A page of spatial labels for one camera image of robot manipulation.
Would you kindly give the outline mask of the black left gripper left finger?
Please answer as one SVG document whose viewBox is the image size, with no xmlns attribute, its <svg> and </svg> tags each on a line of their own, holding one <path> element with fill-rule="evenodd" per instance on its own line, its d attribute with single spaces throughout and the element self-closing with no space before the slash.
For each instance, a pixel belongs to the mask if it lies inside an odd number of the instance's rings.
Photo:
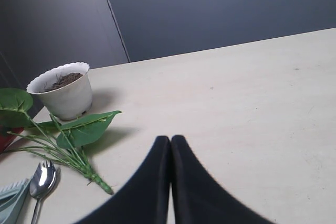
<svg viewBox="0 0 336 224">
<path fill-rule="evenodd" d="M 171 142 L 156 137 L 127 183 L 77 223 L 166 223 L 171 182 Z"/>
</svg>

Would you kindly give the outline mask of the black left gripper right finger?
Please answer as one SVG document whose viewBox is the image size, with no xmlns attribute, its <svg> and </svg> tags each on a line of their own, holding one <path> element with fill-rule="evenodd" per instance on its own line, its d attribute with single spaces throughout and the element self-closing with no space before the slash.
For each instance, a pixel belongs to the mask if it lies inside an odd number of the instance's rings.
<svg viewBox="0 0 336 224">
<path fill-rule="evenodd" d="M 176 223 L 271 223 L 229 194 L 199 162 L 186 138 L 171 140 Z"/>
</svg>

